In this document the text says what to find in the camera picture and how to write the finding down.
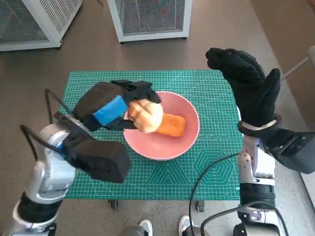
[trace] gray floor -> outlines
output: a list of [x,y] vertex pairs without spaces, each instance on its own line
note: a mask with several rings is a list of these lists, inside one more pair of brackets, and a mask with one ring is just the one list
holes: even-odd
[[[48,120],[43,91],[62,96],[72,70],[207,69],[210,47],[236,48],[257,57],[266,71],[277,60],[248,0],[195,0],[188,40],[117,42],[108,7],[94,0],[84,5],[66,34],[61,49],[0,54],[0,232],[23,192],[33,165],[30,148],[18,125],[40,131]],[[307,129],[286,84],[277,112],[287,128]],[[315,235],[315,216],[297,173],[277,166],[277,206],[291,235]],[[237,202],[209,201],[205,213],[194,213],[200,224],[208,215]],[[65,200],[58,235],[117,235],[124,225],[152,220],[155,236],[177,235],[178,221],[187,214],[187,201],[124,201],[112,211],[105,200]],[[231,235],[239,221],[231,215],[208,226],[212,235]]]

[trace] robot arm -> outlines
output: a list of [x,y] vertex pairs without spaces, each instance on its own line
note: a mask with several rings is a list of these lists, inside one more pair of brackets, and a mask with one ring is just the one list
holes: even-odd
[[[48,112],[50,102],[46,91]],[[63,106],[64,104],[51,93]],[[98,141],[91,131],[101,127],[109,130],[134,129],[131,121],[121,115],[132,100],[149,99],[159,103],[160,98],[147,82],[101,82],[79,100],[73,116],[57,112],[55,122],[46,126],[37,136],[21,126],[35,156],[26,189],[14,207],[10,226],[2,236],[53,236],[59,207],[75,178],[75,169],[81,169],[91,178],[122,183],[131,167],[126,147],[119,142]],[[38,145],[37,154],[30,137]]]
[[303,173],[315,170],[312,133],[297,133],[281,128],[281,117],[274,114],[280,90],[280,71],[264,75],[256,59],[243,51],[211,48],[208,66],[218,69],[229,82],[239,107],[242,121],[238,128],[243,147],[238,155],[240,206],[242,223],[234,228],[234,236],[283,236],[285,229],[274,210],[275,160]]

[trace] sneaker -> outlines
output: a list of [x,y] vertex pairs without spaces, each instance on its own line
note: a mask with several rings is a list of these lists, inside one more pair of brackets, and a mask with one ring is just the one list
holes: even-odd
[[142,226],[144,228],[144,230],[149,233],[149,236],[153,236],[153,227],[152,227],[152,223],[150,222],[150,220],[143,220],[140,222],[139,225]]
[[180,220],[180,222],[179,222],[179,226],[178,226],[178,234],[179,234],[179,236],[183,236],[183,232],[184,232],[188,227],[190,227],[189,216],[184,215],[184,216],[181,218],[181,220]]

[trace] bun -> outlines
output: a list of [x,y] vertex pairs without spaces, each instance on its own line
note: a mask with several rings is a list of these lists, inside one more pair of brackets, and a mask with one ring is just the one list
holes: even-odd
[[145,134],[155,132],[162,123],[163,107],[147,99],[132,101],[128,108],[128,119]]

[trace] bread roll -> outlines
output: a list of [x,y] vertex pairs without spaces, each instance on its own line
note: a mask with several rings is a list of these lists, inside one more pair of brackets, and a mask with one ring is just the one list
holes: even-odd
[[148,134],[156,131],[162,123],[163,107],[147,99],[132,101],[128,108],[128,119],[141,132]]
[[180,137],[184,133],[185,127],[185,118],[164,113],[163,121],[156,132],[172,137]]

